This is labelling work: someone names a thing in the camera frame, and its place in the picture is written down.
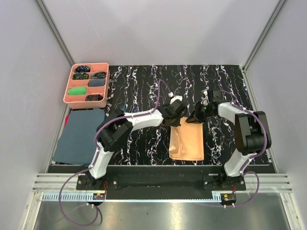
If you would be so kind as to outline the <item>peach cloth napkin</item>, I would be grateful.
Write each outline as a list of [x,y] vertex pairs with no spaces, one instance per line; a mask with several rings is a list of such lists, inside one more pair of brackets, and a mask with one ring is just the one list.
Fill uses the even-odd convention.
[[203,161],[203,125],[187,123],[181,118],[180,126],[171,127],[169,157],[173,160]]

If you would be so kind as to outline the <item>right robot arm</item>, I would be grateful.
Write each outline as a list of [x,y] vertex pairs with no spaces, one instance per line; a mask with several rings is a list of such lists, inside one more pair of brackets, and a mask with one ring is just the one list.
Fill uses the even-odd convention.
[[238,105],[237,97],[224,90],[204,90],[201,101],[186,119],[187,123],[205,123],[210,116],[219,116],[235,126],[236,149],[224,164],[218,177],[218,185],[224,190],[235,184],[235,179],[243,175],[250,162],[270,148],[272,139],[263,111],[251,111]]

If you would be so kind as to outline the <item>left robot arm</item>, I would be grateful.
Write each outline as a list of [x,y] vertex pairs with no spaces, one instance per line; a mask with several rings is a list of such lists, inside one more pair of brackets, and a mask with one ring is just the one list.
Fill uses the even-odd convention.
[[157,106],[147,111],[124,113],[120,109],[112,113],[96,131],[94,143],[96,151],[89,165],[90,175],[87,184],[94,190],[103,186],[103,176],[113,153],[119,151],[130,134],[147,127],[180,125],[181,117],[187,111],[187,106],[180,96],[171,99],[170,103]]

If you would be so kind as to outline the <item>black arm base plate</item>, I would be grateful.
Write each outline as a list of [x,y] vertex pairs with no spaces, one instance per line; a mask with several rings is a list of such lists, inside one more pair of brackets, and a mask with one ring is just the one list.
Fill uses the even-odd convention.
[[77,190],[116,191],[135,187],[188,187],[205,191],[245,191],[242,176],[226,179],[221,166],[108,166],[106,174],[94,179],[88,172],[79,175]]

